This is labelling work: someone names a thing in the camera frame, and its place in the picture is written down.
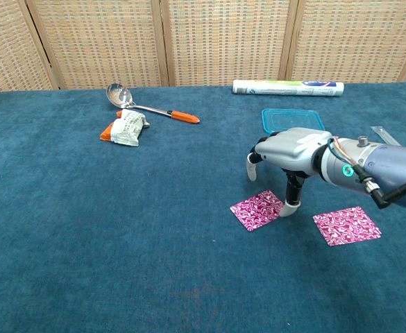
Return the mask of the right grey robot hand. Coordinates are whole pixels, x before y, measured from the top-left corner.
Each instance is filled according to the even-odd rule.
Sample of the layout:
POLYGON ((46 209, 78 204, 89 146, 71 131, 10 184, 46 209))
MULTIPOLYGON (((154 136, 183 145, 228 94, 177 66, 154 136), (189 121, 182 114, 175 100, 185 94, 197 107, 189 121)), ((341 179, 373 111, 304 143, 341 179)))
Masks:
POLYGON ((286 197, 279 216, 290 216, 300 207, 305 179, 319 173, 314 168, 314 156, 330 138, 332 134, 328 131, 290 128, 263 137, 247 155, 246 171, 251 181, 257 178, 259 162, 268 162, 286 173, 286 197))

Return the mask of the pink patterned square cloth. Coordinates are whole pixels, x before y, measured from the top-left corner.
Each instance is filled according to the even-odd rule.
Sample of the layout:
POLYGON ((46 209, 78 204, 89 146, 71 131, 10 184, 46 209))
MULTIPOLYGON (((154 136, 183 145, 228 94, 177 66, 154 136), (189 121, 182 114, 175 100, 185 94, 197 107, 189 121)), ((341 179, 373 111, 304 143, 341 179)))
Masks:
POLYGON ((317 214, 313 221, 325 242, 333 247, 379 239, 382 232, 360 207, 317 214))

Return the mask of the blue plastic container lid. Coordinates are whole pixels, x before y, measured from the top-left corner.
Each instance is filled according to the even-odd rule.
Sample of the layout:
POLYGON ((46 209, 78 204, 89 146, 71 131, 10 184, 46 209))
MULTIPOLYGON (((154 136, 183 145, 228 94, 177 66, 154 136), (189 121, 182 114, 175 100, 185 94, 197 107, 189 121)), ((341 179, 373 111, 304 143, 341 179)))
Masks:
POLYGON ((262 111, 262 125, 268 134, 297 127, 325 130, 319 113, 313 110, 266 108, 262 111))

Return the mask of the white printed roll tube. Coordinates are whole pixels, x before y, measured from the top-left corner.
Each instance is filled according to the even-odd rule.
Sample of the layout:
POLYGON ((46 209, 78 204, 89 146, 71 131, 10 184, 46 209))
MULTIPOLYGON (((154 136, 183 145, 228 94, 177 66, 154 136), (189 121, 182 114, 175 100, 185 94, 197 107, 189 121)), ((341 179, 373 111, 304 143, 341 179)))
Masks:
POLYGON ((344 92, 344 84, 311 80, 234 80, 232 92, 287 96, 341 96, 344 92))

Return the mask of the clear plastic tube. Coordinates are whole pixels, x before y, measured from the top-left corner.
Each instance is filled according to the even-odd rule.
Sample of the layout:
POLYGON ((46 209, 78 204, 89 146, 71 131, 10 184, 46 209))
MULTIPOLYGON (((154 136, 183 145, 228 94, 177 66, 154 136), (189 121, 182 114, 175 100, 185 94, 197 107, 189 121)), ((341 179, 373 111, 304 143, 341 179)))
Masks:
POLYGON ((401 144, 383 126, 371 126, 371 129, 386 144, 390 144, 393 146, 401 146, 401 144))

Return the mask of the woven folding screen panel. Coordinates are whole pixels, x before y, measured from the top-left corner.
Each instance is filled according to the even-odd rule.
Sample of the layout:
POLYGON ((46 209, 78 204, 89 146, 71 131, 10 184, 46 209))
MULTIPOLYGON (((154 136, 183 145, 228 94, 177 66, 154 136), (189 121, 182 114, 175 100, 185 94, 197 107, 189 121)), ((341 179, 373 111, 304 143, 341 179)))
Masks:
POLYGON ((57 89, 25 0, 0 0, 0 92, 57 89))
POLYGON ((284 80, 299 0, 159 0, 170 86, 284 80))
POLYGON ((161 0, 26 0, 61 89, 169 85, 161 0))
POLYGON ((287 79, 406 81, 406 0, 291 2, 287 79))

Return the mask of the blue carpet table cover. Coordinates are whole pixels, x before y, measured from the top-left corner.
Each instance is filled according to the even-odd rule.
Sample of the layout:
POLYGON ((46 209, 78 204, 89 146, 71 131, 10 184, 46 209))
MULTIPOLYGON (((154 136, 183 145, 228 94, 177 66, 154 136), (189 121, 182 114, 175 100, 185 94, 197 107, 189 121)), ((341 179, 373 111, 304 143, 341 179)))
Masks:
POLYGON ((265 108, 317 111, 334 135, 406 146, 406 83, 337 98, 136 88, 139 146, 102 142, 105 91, 0 93, 0 333, 406 333, 406 209, 306 181, 293 216, 247 231, 230 207, 286 177, 245 158, 265 108), (329 246, 317 214, 360 206, 379 239, 329 246))

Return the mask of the crumpled white orange snack packet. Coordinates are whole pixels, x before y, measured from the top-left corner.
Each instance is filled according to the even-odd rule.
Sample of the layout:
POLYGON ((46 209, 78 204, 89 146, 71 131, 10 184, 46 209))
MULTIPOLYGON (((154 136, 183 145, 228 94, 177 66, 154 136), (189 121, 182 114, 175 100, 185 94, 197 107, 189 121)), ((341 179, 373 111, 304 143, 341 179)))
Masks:
POLYGON ((150 123, 144 114, 129 109, 117 111, 117 118, 99 135, 106 142, 124 146, 139 146, 139 136, 150 123))

